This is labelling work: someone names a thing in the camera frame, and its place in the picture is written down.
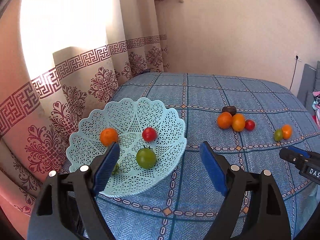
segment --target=blue gripper pad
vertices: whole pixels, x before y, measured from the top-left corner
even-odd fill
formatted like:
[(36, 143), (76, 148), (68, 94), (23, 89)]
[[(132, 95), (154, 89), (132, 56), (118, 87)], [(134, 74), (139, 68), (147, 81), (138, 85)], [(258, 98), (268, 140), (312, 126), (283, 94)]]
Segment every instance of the blue gripper pad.
[(302, 154), (302, 155), (303, 155), (304, 157), (306, 157), (306, 158), (310, 158), (310, 156), (308, 155), (308, 153), (307, 153), (306, 151), (301, 150), (301, 149), (299, 149), (299, 148), (297, 148), (297, 147), (289, 146), (289, 147), (288, 147), (288, 150), (291, 150), (291, 151), (294, 151), (294, 152), (296, 152), (296, 153)]
[(119, 144), (115, 143), (111, 149), (108, 149), (107, 151), (108, 155), (104, 158), (94, 176), (94, 186), (92, 191), (96, 195), (105, 189), (113, 168), (118, 161), (120, 155)]
[(205, 143), (200, 144), (200, 154), (214, 188), (224, 197), (227, 196), (226, 176)]

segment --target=lattice basket pattern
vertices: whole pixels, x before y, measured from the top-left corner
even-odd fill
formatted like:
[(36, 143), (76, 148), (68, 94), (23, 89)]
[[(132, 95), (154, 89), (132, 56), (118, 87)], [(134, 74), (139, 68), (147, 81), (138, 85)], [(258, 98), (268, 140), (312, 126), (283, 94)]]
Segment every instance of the lattice basket pattern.
[[(103, 129), (112, 127), (119, 134), (119, 173), (112, 175), (102, 194), (123, 197), (141, 193), (169, 175), (178, 165), (186, 148), (185, 122), (173, 108), (166, 109), (163, 102), (140, 98), (134, 102), (124, 98), (109, 102), (103, 110), (93, 110), (88, 118), (79, 122), (79, 131), (71, 134), (67, 157), (70, 172), (90, 164), (95, 156), (104, 154), (107, 147), (100, 142)], [(142, 131), (153, 127), (158, 138), (148, 143)], [(135, 156), (141, 148), (151, 148), (157, 158), (152, 169), (138, 166)]]

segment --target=orange tomato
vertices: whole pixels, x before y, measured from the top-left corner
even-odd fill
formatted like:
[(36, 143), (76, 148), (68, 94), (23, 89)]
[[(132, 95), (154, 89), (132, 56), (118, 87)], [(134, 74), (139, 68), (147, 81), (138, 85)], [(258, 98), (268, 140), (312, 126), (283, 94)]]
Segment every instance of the orange tomato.
[(223, 112), (218, 116), (217, 124), (221, 129), (228, 129), (232, 124), (232, 115), (228, 112)]
[(245, 127), (245, 118), (243, 114), (235, 114), (232, 117), (232, 128), (236, 132), (241, 132)]
[(291, 135), (292, 135), (292, 128), (291, 128), (291, 126), (288, 125), (288, 124), (285, 124), (284, 126), (282, 126), (281, 130), (282, 130), (282, 133), (283, 133), (283, 138), (284, 138), (285, 140), (288, 140), (288, 139), (291, 137)]
[(109, 146), (113, 142), (117, 142), (119, 139), (116, 129), (106, 128), (100, 134), (100, 141), (104, 146)]

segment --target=metal pin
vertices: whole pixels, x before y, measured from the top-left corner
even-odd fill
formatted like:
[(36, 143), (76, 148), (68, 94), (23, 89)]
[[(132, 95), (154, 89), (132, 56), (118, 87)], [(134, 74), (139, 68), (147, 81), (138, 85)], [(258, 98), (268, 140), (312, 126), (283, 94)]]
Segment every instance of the metal pin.
[(50, 172), (49, 172), (49, 177), (53, 177), (53, 176), (55, 176), (56, 174), (57, 174), (56, 171), (50, 171)]
[(80, 171), (84, 172), (84, 171), (87, 171), (89, 169), (89, 166), (88, 165), (82, 165), (80, 167)]
[(269, 170), (264, 170), (263, 171), (263, 174), (266, 175), (266, 176), (270, 176), (271, 175), (271, 172)]
[(233, 171), (239, 171), (239, 166), (238, 165), (235, 165), (235, 164), (233, 164), (233, 165), (231, 165), (231, 169), (233, 170)]

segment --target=plaid tablecloth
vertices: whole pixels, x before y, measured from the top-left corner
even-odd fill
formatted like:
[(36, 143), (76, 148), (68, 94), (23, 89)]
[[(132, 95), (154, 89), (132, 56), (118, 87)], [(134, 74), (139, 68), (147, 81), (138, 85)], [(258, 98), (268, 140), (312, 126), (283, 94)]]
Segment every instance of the plaid tablecloth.
[[(279, 149), (294, 145), (320, 152), (320, 132), (304, 106), (285, 87), (268, 81), (215, 75), (145, 73), (122, 85), (113, 101), (148, 97), (177, 109), (186, 122), (187, 148), (178, 167), (155, 187), (136, 196), (97, 196), (99, 208), (118, 240), (202, 239), (222, 202), (201, 162), (199, 144), (208, 141), (218, 154), (245, 171), (272, 172), (284, 199), (292, 236), (299, 231), (305, 199), (315, 184), (279, 158)], [(256, 128), (250, 132), (221, 130), (216, 120), (223, 106), (236, 106)], [(290, 141), (277, 143), (273, 133), (293, 127)], [(67, 161), (64, 170), (68, 170)], [(233, 235), (241, 232), (250, 194)]]

